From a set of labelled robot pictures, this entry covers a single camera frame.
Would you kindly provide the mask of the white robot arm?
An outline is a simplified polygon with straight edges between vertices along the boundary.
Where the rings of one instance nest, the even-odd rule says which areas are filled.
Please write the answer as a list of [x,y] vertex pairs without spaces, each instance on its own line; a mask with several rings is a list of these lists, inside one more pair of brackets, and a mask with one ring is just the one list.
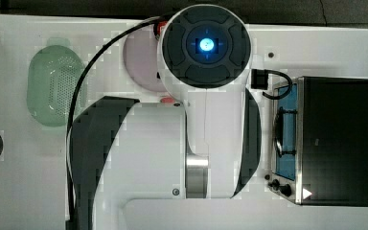
[[127,230],[134,199],[235,196],[260,158],[252,62],[249,32],[231,11],[200,4],[172,15],[157,72],[173,104],[103,97],[68,127],[67,230]]

